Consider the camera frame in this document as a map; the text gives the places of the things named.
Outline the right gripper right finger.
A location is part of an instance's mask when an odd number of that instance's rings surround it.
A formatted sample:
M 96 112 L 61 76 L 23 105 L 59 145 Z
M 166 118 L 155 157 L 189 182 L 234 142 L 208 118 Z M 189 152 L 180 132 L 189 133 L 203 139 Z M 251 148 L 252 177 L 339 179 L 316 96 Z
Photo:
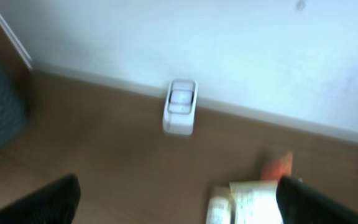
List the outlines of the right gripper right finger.
M 358 213 L 289 176 L 278 181 L 276 200 L 284 224 L 358 224 Z

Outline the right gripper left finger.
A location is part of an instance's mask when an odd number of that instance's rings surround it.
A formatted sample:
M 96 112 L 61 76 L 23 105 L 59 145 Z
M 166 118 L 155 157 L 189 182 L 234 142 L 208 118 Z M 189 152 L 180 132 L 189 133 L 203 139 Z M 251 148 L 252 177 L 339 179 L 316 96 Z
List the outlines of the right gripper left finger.
M 0 209 L 0 224 L 71 224 L 80 198 L 78 177 L 68 174 Z

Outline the white cream food pouch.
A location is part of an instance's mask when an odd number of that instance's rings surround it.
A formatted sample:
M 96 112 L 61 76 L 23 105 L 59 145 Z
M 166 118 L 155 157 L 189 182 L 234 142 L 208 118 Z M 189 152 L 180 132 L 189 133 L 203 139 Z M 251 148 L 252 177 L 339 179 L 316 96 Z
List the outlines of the white cream food pouch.
M 277 180 L 231 182 L 235 224 L 283 224 L 278 208 Z

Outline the white beige tube pack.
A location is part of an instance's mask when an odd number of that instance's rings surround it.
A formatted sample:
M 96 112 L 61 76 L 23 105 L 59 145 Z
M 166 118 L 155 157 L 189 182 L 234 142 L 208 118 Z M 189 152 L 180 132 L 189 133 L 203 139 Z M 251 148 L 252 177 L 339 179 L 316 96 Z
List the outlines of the white beige tube pack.
M 231 224 L 233 200 L 229 187 L 212 189 L 206 214 L 206 224 Z

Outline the orange spaghetti pack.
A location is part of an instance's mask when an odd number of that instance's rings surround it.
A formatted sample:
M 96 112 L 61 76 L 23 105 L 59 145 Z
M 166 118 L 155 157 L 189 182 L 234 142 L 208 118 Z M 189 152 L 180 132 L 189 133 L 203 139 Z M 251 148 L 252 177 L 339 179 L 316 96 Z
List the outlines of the orange spaghetti pack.
M 280 180 L 283 176 L 291 176 L 292 168 L 293 153 L 288 152 L 264 165 L 260 171 L 260 180 Z

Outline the white barcode scanner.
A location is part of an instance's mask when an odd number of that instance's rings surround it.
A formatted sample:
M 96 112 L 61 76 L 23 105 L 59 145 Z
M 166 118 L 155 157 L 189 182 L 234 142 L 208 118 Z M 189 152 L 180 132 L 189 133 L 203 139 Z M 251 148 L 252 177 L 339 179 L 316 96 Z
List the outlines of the white barcode scanner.
M 190 136 L 195 124 L 198 84 L 194 80 L 176 79 L 168 86 L 163 110 L 163 130 L 169 134 Z

